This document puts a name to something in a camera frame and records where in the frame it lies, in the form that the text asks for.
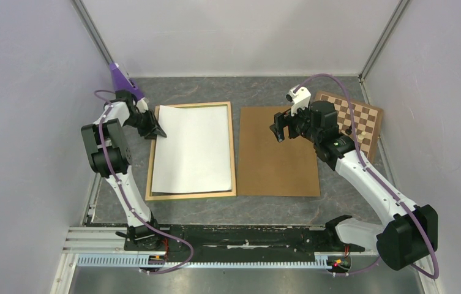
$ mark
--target gray floor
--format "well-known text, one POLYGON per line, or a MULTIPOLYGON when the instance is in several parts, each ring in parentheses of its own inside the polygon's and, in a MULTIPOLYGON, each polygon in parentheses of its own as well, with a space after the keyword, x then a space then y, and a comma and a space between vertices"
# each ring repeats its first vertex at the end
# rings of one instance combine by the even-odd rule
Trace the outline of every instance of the gray floor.
MULTIPOLYGON (((363 101, 356 77, 340 77, 353 99, 363 101)), ((289 105, 287 91, 304 77, 218 77, 218 78, 139 78, 137 83, 156 105, 231 101, 234 149, 238 164, 239 115, 243 106, 289 105)), ((312 94, 325 90, 341 94, 330 79, 314 80, 308 86, 312 94)), ((125 127, 133 155, 133 174, 141 193, 145 191, 151 142, 137 131, 125 127)), ((374 166, 385 173, 380 155, 374 166)), ((379 222, 374 210, 351 184, 319 162, 321 197, 238 196, 193 200, 147 202, 163 224, 324 224, 343 214, 367 222, 379 222)), ((101 182, 93 222, 125 223, 126 218, 115 193, 101 182)))
MULTIPOLYGON (((353 270, 372 263, 353 257, 353 270)), ((147 276, 135 268, 78 267, 70 293, 424 293, 417 272, 393 271, 385 264, 350 277, 331 277, 321 269, 180 269, 147 276)))

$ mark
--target metal frame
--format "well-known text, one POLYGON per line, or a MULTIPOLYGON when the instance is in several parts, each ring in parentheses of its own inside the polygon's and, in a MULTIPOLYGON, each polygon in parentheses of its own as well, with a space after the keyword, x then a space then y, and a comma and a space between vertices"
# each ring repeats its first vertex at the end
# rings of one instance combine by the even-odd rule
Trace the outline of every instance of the metal frame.
POLYGON ((77 10, 77 14, 79 14, 79 17, 81 18, 84 27, 86 28, 86 30, 88 30, 91 39, 99 49, 100 54, 102 55, 102 57, 104 57, 104 60, 106 60, 106 63, 113 63, 113 57, 111 57, 110 51, 108 50, 106 44, 102 40, 99 30, 97 30, 97 27, 91 19, 91 16, 89 15, 88 10, 86 9, 86 6, 84 5, 83 1, 72 0, 72 4, 75 7, 75 10, 77 10))
POLYGON ((90 224, 95 217, 95 210, 97 207, 97 197, 99 196, 99 188, 102 177, 98 173, 94 173, 93 180, 90 181, 91 185, 88 192, 88 202, 84 209, 84 217, 82 224, 90 224))
MULTIPOLYGON (((170 268, 179 262, 153 264, 149 262, 151 254, 87 254, 78 256, 77 266, 100 266, 121 268, 170 268)), ((314 262, 188 262, 183 268, 297 268, 297 269, 331 269, 327 263, 328 255, 315 254, 314 262)))
MULTIPOLYGON (((65 254, 134 254, 124 251, 125 240, 116 231, 125 232, 126 227, 72 227, 64 242, 65 254)), ((163 255, 164 251, 145 252, 151 255, 163 255)))
POLYGON ((392 13, 391 18, 389 19, 389 22, 387 22, 387 25, 383 29, 383 32, 381 33, 381 36, 378 39, 378 42, 375 45, 375 48, 373 49, 373 52, 371 52, 371 55, 369 55, 369 58, 367 58, 367 62, 364 65, 364 68, 362 69, 362 72, 359 75, 360 83, 363 83, 366 76, 371 71, 373 64, 375 63, 376 59, 380 55, 380 52, 382 51, 383 47, 387 43, 387 40, 391 36, 394 30, 394 27, 400 20, 400 17, 404 13, 405 9, 407 8, 410 2, 411 0, 400 0, 398 5, 394 9, 394 12, 392 13))
POLYGON ((50 290, 51 294, 68 294, 77 267, 78 254, 62 253, 50 290))

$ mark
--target purple gripper part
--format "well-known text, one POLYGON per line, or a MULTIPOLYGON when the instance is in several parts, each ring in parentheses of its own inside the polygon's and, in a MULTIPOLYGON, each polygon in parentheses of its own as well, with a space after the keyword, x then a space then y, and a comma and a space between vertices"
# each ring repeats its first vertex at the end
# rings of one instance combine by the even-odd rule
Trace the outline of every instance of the purple gripper part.
POLYGON ((135 95, 137 98, 135 103, 145 98, 144 92, 138 89, 137 84, 131 78, 127 79, 115 63, 110 64, 110 71, 115 92, 119 90, 127 90, 131 92, 131 94, 135 95))

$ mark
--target checkered board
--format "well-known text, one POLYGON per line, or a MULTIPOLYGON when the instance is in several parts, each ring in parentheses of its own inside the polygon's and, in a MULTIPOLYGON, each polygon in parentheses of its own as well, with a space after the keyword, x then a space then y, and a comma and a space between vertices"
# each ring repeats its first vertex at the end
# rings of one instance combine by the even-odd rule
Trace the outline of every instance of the checkered board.
MULTIPOLYGON (((320 91, 315 96, 315 100, 329 101, 335 105, 335 109, 339 115, 338 123, 340 131, 346 134, 345 130, 351 126, 351 115, 349 113, 347 99, 342 96, 320 91)), ((356 134, 361 135, 362 132, 365 132, 363 135, 364 139, 358 142, 360 144, 360 149, 364 152, 367 159, 373 162, 377 151, 383 110, 355 100, 351 102, 353 104, 356 134)))

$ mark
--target cable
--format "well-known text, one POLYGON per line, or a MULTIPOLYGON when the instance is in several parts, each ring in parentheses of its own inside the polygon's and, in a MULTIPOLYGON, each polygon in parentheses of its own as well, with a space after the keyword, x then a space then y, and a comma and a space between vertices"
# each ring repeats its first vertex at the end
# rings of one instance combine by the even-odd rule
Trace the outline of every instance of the cable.
POLYGON ((341 269, 347 271, 347 273, 349 273, 349 270, 353 267, 353 258, 352 258, 352 257, 349 258, 349 268, 344 268, 344 267, 343 267, 342 265, 340 265, 340 264, 337 264, 337 266, 338 266, 339 268, 341 268, 341 269))
POLYGON ((169 256, 169 239, 165 238, 164 240, 162 240, 162 243, 165 244, 165 255, 163 256, 163 259, 167 261, 167 258, 169 256))
MULTIPOLYGON (((427 249, 429 250, 429 254, 430 254, 430 258, 432 259, 432 265, 434 267, 434 273, 433 274, 430 274, 426 271, 424 271, 422 268, 420 268, 419 266, 415 265, 414 263, 411 264, 411 266, 415 269, 417 269, 420 273, 424 274, 425 276, 431 278, 431 279, 437 279, 440 275, 440 269, 439 269, 439 265, 438 265, 438 259, 436 257, 436 253, 434 252, 434 248, 432 247, 432 243, 430 243, 430 240, 429 240, 429 237, 427 236, 425 230, 423 229, 423 226, 419 223, 418 219, 416 218, 416 216, 414 216, 414 214, 412 213, 412 211, 409 209, 409 207, 404 203, 404 202, 400 202, 401 201, 401 198, 398 197, 398 195, 396 195, 396 193, 384 182, 382 181, 382 179, 380 179, 380 177, 374 172, 372 171, 369 167, 367 167, 367 164, 365 163, 364 159, 362 158, 361 156, 361 153, 360 153, 360 146, 358 145, 358 137, 356 136, 356 124, 354 123, 354 111, 353 111, 353 104, 351 103, 351 97, 349 96, 349 92, 347 91, 346 87, 344 86, 344 84, 336 77, 333 77, 332 75, 330 74, 327 74, 327 73, 318 73, 316 75, 312 75, 311 77, 307 78, 305 81, 303 81, 299 86, 297 86, 297 88, 295 88, 295 90, 293 91, 293 93, 296 93, 301 87, 303 87, 305 84, 307 84, 309 81, 313 80, 314 78, 318 78, 318 77, 328 77, 332 80, 334 80, 338 85, 339 87, 341 88, 342 92, 344 93, 344 96, 346 97, 347 99, 347 104, 348 104, 348 108, 349 108, 349 114, 351 115, 351 129, 353 131, 353 141, 354 141, 354 148, 356 150, 356 155, 358 156, 358 159, 360 160, 362 166, 364 167, 364 169, 377 181, 379 182, 384 188, 385 190, 393 197, 394 200, 396 200, 397 202, 400 203, 400 206, 403 208, 403 210, 405 210, 405 212, 410 216, 410 218, 412 219, 412 221, 414 222, 414 224, 416 225, 416 227, 418 228, 418 231, 419 231, 419 234, 421 235, 421 237, 423 238, 423 240, 425 241, 425 245, 427 246, 427 249)), ((377 262, 373 263, 372 265, 368 266, 367 268, 371 268, 372 266, 374 266, 374 264, 377 264, 379 262, 379 259, 377 260, 377 262)))
POLYGON ((370 266, 368 266, 366 268, 359 269, 357 271, 351 271, 349 273, 333 273, 333 276, 348 277, 348 276, 354 276, 355 274, 365 273, 366 271, 372 270, 372 268, 377 266, 380 263, 380 261, 381 261, 381 257, 378 256, 378 258, 375 260, 375 262, 373 262, 370 266))
POLYGON ((106 98, 103 98, 103 97, 100 97, 97 95, 98 92, 111 92, 111 91, 107 91, 107 90, 96 90, 95 91, 95 96, 98 97, 99 99, 102 99, 104 100, 108 105, 109 107, 104 111, 104 113, 102 113, 102 116, 100 117, 100 121, 99 121, 99 137, 100 137, 100 145, 102 146, 102 151, 104 152, 104 158, 106 158, 106 163, 108 165, 108 169, 110 170, 110 173, 111 175, 113 176, 113 178, 115 179, 117 185, 118 185, 118 188, 120 190, 120 194, 122 195, 122 198, 124 199, 124 202, 126 203, 126 206, 127 208, 131 211, 131 213, 139 220, 141 221, 148 229, 154 231, 155 233, 157 234, 160 234, 162 236, 165 236, 167 238, 170 238, 170 239, 173 239, 173 240, 176 240, 178 242, 182 242, 184 243, 185 245, 187 245, 187 247, 189 247, 190 249, 190 255, 189 257, 181 262, 180 264, 178 265, 175 265, 171 268, 168 268, 168 269, 165 269, 163 271, 155 271, 155 272, 150 272, 148 271, 147 274, 165 274, 165 273, 170 273, 172 271, 175 271, 177 270, 178 268, 180 268, 181 266, 185 265, 186 263, 188 263, 192 257, 194 256, 194 248, 192 247, 192 245, 187 242, 186 240, 183 240, 181 238, 178 238, 176 236, 173 236, 173 235, 169 235, 167 233, 164 233, 154 227, 152 227, 151 225, 149 225, 140 215, 138 215, 138 213, 136 211, 133 210, 133 208, 131 207, 131 204, 129 203, 127 197, 126 197, 126 193, 124 192, 124 188, 122 186, 122 181, 117 177, 114 169, 113 169, 113 166, 111 164, 111 160, 110 160, 110 157, 108 155, 108 148, 106 147, 106 141, 104 139, 104 132, 102 130, 102 124, 104 123, 104 120, 106 120, 106 117, 108 116, 108 114, 110 113, 111 109, 113 108, 113 105, 111 104, 111 102, 106 99, 106 98))
POLYGON ((102 101, 106 102, 107 104, 111 105, 111 102, 108 99, 100 96, 99 93, 115 94, 115 92, 110 91, 110 90, 96 90, 95 92, 93 92, 93 95, 95 95, 96 98, 99 98, 100 100, 102 100, 102 101))

